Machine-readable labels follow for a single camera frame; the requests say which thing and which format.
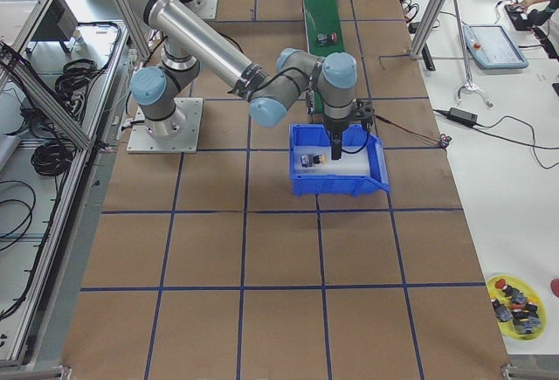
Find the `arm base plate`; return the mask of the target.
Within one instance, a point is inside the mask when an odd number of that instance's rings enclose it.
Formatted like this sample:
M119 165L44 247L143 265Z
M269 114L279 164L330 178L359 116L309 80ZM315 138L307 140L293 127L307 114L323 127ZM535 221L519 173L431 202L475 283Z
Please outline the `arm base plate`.
M218 0L192 0L187 2L186 6L204 21L216 21Z
M176 110L165 121L146 120L138 108L128 139L130 154L195 154L200 135L204 100L175 98Z

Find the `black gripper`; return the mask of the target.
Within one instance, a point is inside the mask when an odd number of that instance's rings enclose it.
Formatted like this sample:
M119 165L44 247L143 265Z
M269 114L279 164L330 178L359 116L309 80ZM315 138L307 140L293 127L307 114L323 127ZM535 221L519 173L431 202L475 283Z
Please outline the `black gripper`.
M331 159L340 160L342 157L342 134L349 127L349 119L335 119L325 116L325 129L331 139Z

